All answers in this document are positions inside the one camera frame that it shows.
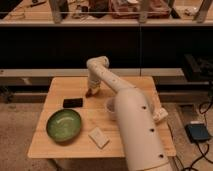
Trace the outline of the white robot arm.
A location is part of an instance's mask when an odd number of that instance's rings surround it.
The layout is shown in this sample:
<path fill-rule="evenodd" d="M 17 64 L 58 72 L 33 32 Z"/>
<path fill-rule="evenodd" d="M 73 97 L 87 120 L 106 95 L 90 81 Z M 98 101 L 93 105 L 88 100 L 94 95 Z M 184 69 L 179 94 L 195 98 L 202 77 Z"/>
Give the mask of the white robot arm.
<path fill-rule="evenodd" d="M 114 108 L 129 171 L 173 171 L 144 92 L 108 70 L 106 56 L 90 58 L 87 97 L 104 82 L 115 93 Z"/>

